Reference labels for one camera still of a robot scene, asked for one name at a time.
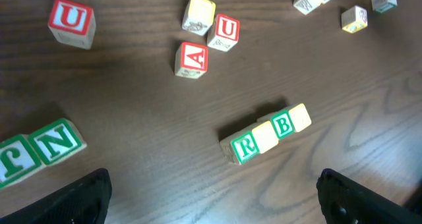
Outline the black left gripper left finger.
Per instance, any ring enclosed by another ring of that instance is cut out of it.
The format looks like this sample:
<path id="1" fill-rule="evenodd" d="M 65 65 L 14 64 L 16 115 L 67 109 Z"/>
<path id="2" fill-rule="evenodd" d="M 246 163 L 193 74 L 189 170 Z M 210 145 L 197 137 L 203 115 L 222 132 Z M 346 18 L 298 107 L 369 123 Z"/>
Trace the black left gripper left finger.
<path id="1" fill-rule="evenodd" d="M 99 168 L 54 193 L 1 218 L 1 224 L 104 224 L 112 185 Z"/>

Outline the yellow O block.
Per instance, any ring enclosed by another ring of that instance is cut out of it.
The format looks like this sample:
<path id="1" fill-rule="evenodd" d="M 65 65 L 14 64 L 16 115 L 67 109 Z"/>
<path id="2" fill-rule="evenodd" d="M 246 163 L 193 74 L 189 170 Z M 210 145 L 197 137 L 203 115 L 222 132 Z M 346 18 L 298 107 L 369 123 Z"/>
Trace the yellow O block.
<path id="1" fill-rule="evenodd" d="M 270 121 L 259 124 L 252 129 L 252 134 L 259 149 L 263 154 L 279 144 L 277 134 Z"/>
<path id="2" fill-rule="evenodd" d="M 287 109 L 293 123 L 295 132 L 301 132 L 311 125 L 312 121 L 303 103 L 291 106 Z"/>

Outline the green R block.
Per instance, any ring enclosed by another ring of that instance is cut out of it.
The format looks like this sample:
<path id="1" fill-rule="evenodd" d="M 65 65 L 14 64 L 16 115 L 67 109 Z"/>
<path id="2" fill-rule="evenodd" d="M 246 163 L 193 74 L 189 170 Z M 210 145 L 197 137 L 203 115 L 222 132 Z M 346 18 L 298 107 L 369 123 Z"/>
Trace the green R block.
<path id="1" fill-rule="evenodd" d="M 237 132 L 220 141 L 225 158 L 242 165 L 259 154 L 259 148 L 251 131 Z"/>

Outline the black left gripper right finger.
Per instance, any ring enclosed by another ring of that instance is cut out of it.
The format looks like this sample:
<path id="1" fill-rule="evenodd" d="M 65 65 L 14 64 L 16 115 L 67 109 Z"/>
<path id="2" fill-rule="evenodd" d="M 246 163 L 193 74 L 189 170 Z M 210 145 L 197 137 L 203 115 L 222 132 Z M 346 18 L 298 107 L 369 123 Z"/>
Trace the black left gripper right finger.
<path id="1" fill-rule="evenodd" d="M 421 224 L 421 204 L 399 206 L 333 169 L 324 169 L 316 183 L 327 224 Z"/>

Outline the green B block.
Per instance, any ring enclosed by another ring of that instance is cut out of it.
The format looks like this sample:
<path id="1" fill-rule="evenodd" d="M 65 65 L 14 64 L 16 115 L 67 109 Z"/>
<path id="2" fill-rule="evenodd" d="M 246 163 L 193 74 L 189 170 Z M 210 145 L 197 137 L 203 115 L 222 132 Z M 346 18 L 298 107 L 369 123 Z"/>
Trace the green B block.
<path id="1" fill-rule="evenodd" d="M 258 118 L 257 121 L 259 123 L 270 121 L 279 140 L 283 140 L 295 133 L 294 125 L 287 109 L 270 113 Z"/>

